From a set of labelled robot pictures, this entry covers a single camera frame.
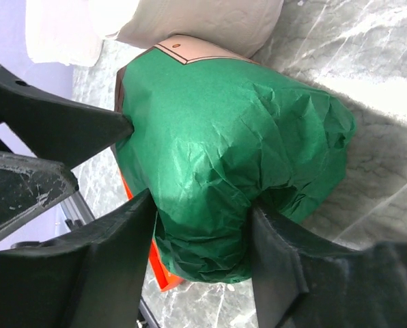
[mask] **red-orange plastic piece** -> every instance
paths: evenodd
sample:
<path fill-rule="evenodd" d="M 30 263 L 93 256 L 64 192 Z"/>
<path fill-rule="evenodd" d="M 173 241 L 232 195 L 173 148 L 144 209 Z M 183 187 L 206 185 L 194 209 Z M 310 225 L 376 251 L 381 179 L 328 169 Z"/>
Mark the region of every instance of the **red-orange plastic piece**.
<path fill-rule="evenodd" d="M 128 199 L 132 199 L 132 192 L 130 191 L 128 185 L 126 184 L 126 181 L 124 180 L 123 176 L 122 181 Z M 161 262 L 160 253 L 153 239 L 152 244 L 150 245 L 149 263 L 150 266 L 152 267 L 152 270 L 154 271 L 155 278 L 156 281 L 158 282 L 158 285 L 160 286 L 161 292 L 167 292 L 168 290 L 175 288 L 177 285 L 184 281 L 181 277 L 172 275 L 165 268 L 164 264 Z"/>

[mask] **green wrapped package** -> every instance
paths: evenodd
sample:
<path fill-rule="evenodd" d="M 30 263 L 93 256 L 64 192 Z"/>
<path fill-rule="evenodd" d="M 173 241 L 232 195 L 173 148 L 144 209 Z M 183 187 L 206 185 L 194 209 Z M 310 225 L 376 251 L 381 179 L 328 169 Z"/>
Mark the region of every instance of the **green wrapped package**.
<path fill-rule="evenodd" d="M 355 131 L 328 93 L 186 36 L 119 71 L 116 109 L 135 128 L 117 161 L 135 195 L 153 195 L 163 263 L 197 282 L 250 278 L 251 202 L 301 222 L 344 178 Z"/>

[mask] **purple surface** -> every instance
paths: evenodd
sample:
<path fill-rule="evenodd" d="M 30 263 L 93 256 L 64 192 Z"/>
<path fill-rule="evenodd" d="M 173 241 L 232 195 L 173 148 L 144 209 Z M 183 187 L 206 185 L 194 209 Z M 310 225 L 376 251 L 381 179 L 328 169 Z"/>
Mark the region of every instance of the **purple surface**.
<path fill-rule="evenodd" d="M 30 85 L 71 98 L 72 66 L 35 64 L 27 56 L 25 10 L 25 0 L 0 0 L 0 64 Z"/>

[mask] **gray marble countertop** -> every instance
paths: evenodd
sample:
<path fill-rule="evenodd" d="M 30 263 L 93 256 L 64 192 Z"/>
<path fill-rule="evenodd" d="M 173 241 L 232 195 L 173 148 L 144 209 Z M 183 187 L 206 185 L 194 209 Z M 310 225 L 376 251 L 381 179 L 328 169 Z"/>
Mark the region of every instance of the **gray marble countertop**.
<path fill-rule="evenodd" d="M 112 109 L 115 73 L 140 52 L 105 42 L 95 67 L 75 70 L 74 99 Z M 347 178 L 303 225 L 357 249 L 407 241 L 407 0 L 288 0 L 254 60 L 337 94 L 356 116 Z M 75 174 L 95 216 L 126 201 L 109 150 Z M 257 327 L 250 282 L 161 293 L 148 269 L 143 296 L 161 327 Z"/>

